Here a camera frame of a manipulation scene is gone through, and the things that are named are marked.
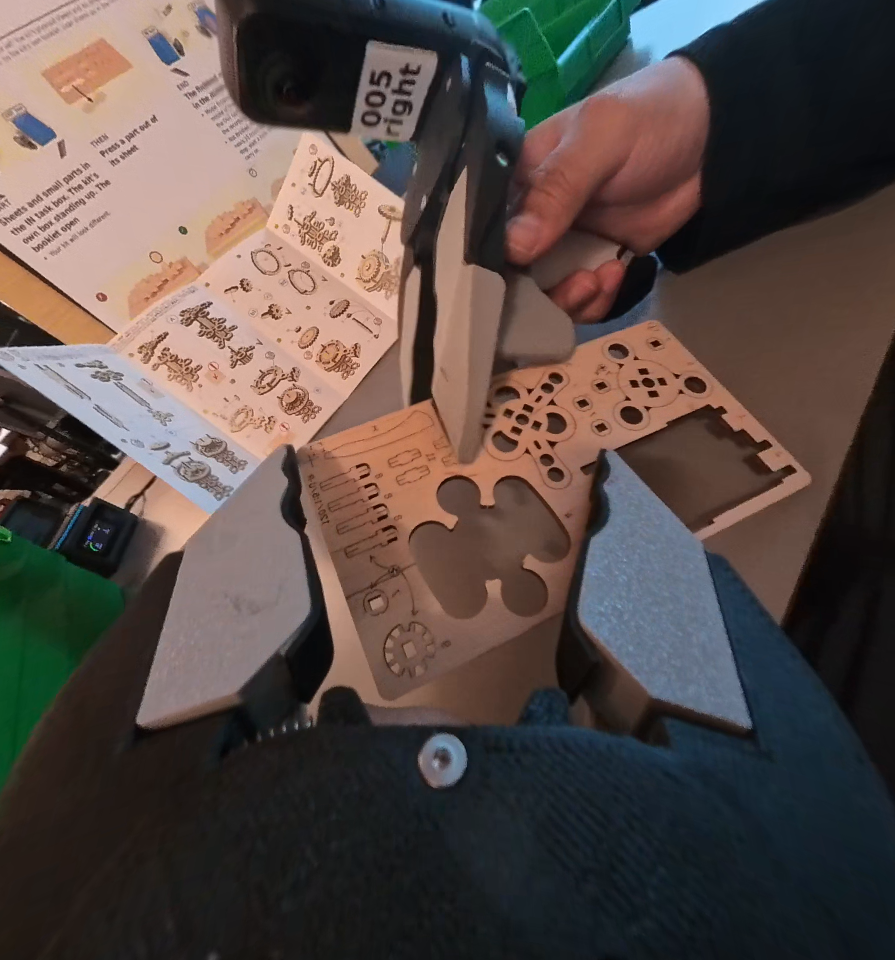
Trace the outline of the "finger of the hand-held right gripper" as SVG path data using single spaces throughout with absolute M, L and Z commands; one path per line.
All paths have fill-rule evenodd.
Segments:
M 459 464 L 478 457 L 505 295 L 503 277 L 465 255 L 468 171 L 443 210 L 433 253 L 437 318 L 432 401 Z
M 403 407 L 432 398 L 437 296 L 432 258 L 406 258 L 398 299 L 398 365 Z

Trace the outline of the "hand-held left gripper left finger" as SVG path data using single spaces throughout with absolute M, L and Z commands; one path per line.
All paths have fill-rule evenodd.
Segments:
M 296 449 L 270 454 L 187 542 L 136 714 L 166 730 L 238 712 L 301 730 L 334 662 Z

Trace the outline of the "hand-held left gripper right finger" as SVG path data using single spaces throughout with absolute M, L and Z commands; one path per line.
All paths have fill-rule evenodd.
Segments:
M 668 717 L 753 731 L 707 552 L 615 451 L 592 474 L 556 673 L 610 731 L 644 737 Z

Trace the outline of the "wooden parts sheet with cutouts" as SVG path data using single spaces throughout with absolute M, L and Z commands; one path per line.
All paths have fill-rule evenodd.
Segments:
M 395 701 L 565 608 L 603 450 L 700 540 L 811 475 L 657 321 L 495 378 L 480 452 L 460 463 L 430 401 L 298 454 L 306 505 L 379 696 Z

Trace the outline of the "person's right forearm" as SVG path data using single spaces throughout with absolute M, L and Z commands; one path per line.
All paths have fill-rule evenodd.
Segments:
M 674 50 L 709 104 L 682 273 L 895 183 L 895 1 L 762 2 Z

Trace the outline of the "person's right hand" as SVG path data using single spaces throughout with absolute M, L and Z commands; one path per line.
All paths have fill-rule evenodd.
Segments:
M 701 205 L 705 80 L 674 55 L 532 128 L 513 177 L 506 259 L 527 267 L 571 230 L 651 255 Z

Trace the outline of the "black power bank with display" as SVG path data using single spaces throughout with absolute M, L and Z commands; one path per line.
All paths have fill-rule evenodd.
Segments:
M 94 497 L 71 512 L 51 549 L 74 566 L 111 579 L 140 523 L 131 510 Z

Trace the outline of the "green plastic bin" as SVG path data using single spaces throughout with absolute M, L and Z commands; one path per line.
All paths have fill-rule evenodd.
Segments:
M 0 791 L 46 709 L 124 607 L 117 584 L 0 526 Z
M 513 47 L 532 129 L 590 93 L 622 53 L 640 1 L 486 1 L 479 11 Z

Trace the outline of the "white instruction poster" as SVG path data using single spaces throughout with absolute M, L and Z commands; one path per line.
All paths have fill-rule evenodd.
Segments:
M 319 131 L 234 102 L 219 2 L 0 2 L 0 244 L 119 331 L 191 284 L 376 302 L 403 202 Z

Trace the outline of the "folded paper instruction booklet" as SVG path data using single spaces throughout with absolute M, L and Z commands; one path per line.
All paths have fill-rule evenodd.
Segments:
M 304 134 L 261 227 L 105 344 L 0 368 L 206 513 L 310 441 L 398 337 L 404 200 Z

